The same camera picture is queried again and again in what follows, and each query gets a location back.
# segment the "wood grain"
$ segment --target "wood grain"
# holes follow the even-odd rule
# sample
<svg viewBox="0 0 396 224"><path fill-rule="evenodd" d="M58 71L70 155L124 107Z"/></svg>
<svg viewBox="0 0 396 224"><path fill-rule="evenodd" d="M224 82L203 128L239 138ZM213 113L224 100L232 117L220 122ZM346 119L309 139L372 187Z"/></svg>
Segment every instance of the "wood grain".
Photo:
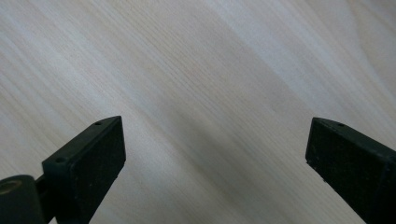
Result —
<svg viewBox="0 0 396 224"><path fill-rule="evenodd" d="M311 119L396 148L392 0L1 1L0 178L122 115L92 223L363 223L305 164Z"/></svg>

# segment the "dark mechanical part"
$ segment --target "dark mechanical part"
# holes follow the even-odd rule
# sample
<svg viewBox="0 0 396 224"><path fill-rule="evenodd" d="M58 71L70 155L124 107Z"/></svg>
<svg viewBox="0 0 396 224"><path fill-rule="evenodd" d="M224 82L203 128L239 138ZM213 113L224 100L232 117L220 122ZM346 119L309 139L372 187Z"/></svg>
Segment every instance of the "dark mechanical part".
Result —
<svg viewBox="0 0 396 224"><path fill-rule="evenodd" d="M42 162L0 181L0 223L89 223L125 163L121 117L95 122Z"/></svg>
<svg viewBox="0 0 396 224"><path fill-rule="evenodd" d="M313 118L307 163L366 223L396 223L396 152L342 123Z"/></svg>

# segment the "wooden surface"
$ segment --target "wooden surface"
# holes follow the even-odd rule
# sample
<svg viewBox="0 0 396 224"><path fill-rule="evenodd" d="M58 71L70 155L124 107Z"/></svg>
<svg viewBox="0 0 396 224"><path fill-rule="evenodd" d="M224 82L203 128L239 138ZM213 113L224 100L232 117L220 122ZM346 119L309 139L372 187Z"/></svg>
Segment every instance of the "wooden surface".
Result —
<svg viewBox="0 0 396 224"><path fill-rule="evenodd" d="M305 163L311 119L396 148L392 0L0 3L0 178L122 115L92 223L363 223Z"/></svg>

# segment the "light wood tabletop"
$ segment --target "light wood tabletop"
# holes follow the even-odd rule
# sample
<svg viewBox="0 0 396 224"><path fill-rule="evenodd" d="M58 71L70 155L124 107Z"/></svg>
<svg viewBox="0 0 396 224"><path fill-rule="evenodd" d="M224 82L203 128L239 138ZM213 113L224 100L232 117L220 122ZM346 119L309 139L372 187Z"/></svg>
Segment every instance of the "light wood tabletop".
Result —
<svg viewBox="0 0 396 224"><path fill-rule="evenodd" d="M0 179L121 115L91 223L364 223L306 164L310 123L395 149L395 71L393 0L3 0Z"/></svg>

